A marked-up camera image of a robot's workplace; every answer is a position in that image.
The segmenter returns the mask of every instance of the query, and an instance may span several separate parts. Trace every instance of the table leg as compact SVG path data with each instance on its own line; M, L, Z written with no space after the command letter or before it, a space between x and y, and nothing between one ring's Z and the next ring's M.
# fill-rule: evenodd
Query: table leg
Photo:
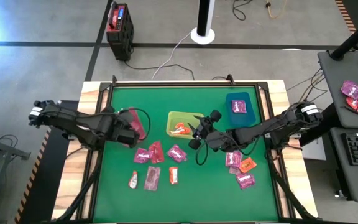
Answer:
M323 114L323 120L321 124L315 128L307 130L306 133L302 134L302 137L299 139L301 147L319 138L324 133L328 132L330 128L341 126L334 103L331 103L321 114Z

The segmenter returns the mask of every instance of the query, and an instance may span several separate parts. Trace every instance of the orange snack bag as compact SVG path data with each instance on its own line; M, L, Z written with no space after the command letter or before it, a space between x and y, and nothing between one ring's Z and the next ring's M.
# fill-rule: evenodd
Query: orange snack bag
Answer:
M178 184L178 168L169 167L169 173L171 184Z
M251 169L253 169L256 166L256 163L251 159L251 157L248 157L247 159L244 159L241 162L240 165L240 170L243 173L246 173L248 171L250 171Z

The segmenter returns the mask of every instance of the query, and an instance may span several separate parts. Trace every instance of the black pole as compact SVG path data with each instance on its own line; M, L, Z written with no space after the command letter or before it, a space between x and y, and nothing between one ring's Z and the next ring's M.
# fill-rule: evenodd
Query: black pole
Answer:
M206 35L206 24L208 22L209 4L210 0L200 0L200 6L198 8L197 34L202 37L205 37Z
M334 60L341 60L343 55L352 47L356 46L356 44L358 44L358 29L331 54L331 58Z

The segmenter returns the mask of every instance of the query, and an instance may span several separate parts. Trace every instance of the gray floor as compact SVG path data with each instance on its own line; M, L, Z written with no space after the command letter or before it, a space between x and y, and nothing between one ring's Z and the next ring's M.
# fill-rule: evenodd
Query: gray floor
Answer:
M277 1L273 13L281 1ZM107 0L0 1L0 41L95 42ZM197 3L191 0L127 0L135 26L135 42L173 43L195 27ZM246 21L231 12L232 1L217 0L214 43L338 45L350 33L334 0L289 1L284 15L271 20L264 0L244 6ZM0 220L13 222L45 129L27 125L34 100L78 100L92 47L0 47L0 136L15 134L18 148L32 152L28 161L14 161L8 170L6 191L0 195ZM158 66L171 49L135 49L130 65ZM197 80L217 75L235 79L283 79L287 87L312 76L319 68L313 50L177 49L173 63L194 71ZM138 71L115 61L109 48L99 51L92 80L149 80L153 70ZM156 80L189 80L180 68L164 68ZM294 103L307 87L288 93ZM327 88L324 82L319 84ZM329 93L316 100L320 108L332 102ZM358 203L331 197L326 179L310 172L320 217L358 222Z

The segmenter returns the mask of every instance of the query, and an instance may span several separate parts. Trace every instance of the black desk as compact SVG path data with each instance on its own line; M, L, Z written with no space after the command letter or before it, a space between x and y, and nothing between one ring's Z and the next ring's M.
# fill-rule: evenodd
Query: black desk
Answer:
M337 175L340 190L348 200L358 202L358 166L351 166L341 139L342 133L358 133L358 129L331 128L328 133L330 145L325 144L327 162Z
M358 84L358 52L346 53L341 61L331 59L328 52L318 53L318 58L333 103L323 111L324 120L321 125L302 135L301 146L320 137L332 127L358 128L358 114L343 108L346 105L346 96L341 93L341 87L345 80L352 80Z

